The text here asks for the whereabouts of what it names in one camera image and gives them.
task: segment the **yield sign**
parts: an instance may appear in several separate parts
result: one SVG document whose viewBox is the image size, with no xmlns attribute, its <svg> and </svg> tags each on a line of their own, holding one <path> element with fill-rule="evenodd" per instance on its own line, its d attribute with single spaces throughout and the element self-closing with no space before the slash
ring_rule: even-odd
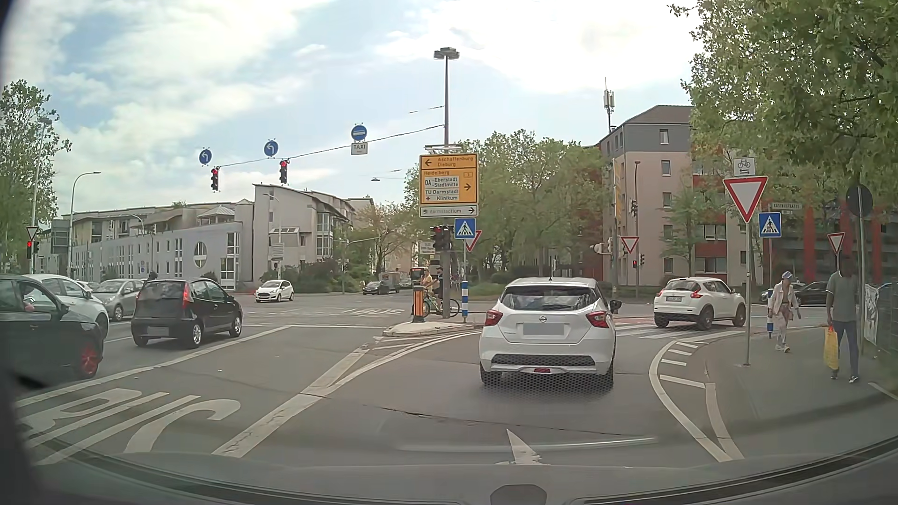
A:
<svg viewBox="0 0 898 505">
<path fill-rule="evenodd" d="M 832 253 L 839 255 L 839 251 L 841 251 L 841 243 L 845 240 L 845 232 L 839 232 L 837 234 L 826 234 L 826 238 L 830 239 L 830 247 L 832 248 Z"/>
<path fill-rule="evenodd" d="M 621 242 L 623 242 L 623 250 L 630 254 L 636 249 L 636 243 L 639 242 L 639 237 L 637 236 L 623 236 L 621 237 Z"/>
<path fill-rule="evenodd" d="M 474 250 L 474 246 L 477 245 L 481 233 L 483 233 L 483 230 L 477 230 L 474 232 L 474 238 L 464 239 L 464 248 L 468 250 L 468 253 Z"/>
<path fill-rule="evenodd" d="M 754 177 L 731 177 L 724 179 L 726 192 L 730 194 L 742 219 L 748 223 L 752 220 L 754 210 L 761 201 L 761 195 L 767 186 L 767 176 L 757 175 Z"/>
</svg>

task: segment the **sidewalk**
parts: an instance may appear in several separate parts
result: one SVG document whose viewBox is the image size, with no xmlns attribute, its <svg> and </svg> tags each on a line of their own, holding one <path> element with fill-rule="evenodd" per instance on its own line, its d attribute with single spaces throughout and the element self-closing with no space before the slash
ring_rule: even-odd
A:
<svg viewBox="0 0 898 505">
<path fill-rule="evenodd" d="M 774 350 L 766 332 L 751 340 L 750 367 L 739 335 L 705 348 L 708 382 L 717 383 L 724 423 L 746 458 L 844 453 L 898 436 L 898 401 L 890 374 L 867 343 L 860 380 L 849 383 L 848 343 L 841 346 L 838 380 L 823 363 L 824 328 L 793 330 L 790 353 Z"/>
</svg>

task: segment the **woman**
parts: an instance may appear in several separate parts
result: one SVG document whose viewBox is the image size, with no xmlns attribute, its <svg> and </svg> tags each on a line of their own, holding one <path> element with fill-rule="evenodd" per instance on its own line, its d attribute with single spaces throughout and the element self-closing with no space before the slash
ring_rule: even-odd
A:
<svg viewBox="0 0 898 505">
<path fill-rule="evenodd" d="M 795 288 L 792 286 L 792 272 L 786 271 L 779 284 L 773 287 L 773 294 L 767 300 L 767 317 L 773 319 L 773 326 L 777 329 L 776 350 L 790 351 L 789 346 L 786 345 L 786 328 L 788 322 L 795 315 L 801 319 L 798 298 L 795 296 Z"/>
</svg>

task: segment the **sky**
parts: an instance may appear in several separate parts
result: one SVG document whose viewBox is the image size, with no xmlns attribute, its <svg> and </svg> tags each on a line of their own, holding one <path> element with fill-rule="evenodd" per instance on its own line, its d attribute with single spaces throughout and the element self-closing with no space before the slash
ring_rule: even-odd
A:
<svg viewBox="0 0 898 505">
<path fill-rule="evenodd" d="M 455 141 L 519 128 L 594 144 L 612 123 L 688 104 L 699 50 L 670 0 L 18 0 L 0 68 L 52 95 L 59 214 L 252 199 L 277 156 L 348 146 L 289 166 L 289 185 L 344 198 L 402 199 L 404 173 L 442 144 L 444 63 Z M 376 140 L 406 132 L 400 137 Z M 209 166 L 200 151 L 213 153 Z M 254 160 L 255 163 L 242 163 Z M 210 168 L 220 172 L 212 192 Z"/>
</svg>

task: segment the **license plate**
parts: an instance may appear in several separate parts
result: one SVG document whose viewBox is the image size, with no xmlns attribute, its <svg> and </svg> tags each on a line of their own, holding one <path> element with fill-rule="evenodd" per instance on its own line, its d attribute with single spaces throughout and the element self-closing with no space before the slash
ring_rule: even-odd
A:
<svg viewBox="0 0 898 505">
<path fill-rule="evenodd" d="M 151 337 L 167 337 L 168 328 L 164 326 L 147 326 L 146 334 Z"/>
<path fill-rule="evenodd" d="M 563 337 L 564 323 L 524 323 L 524 336 Z"/>
</svg>

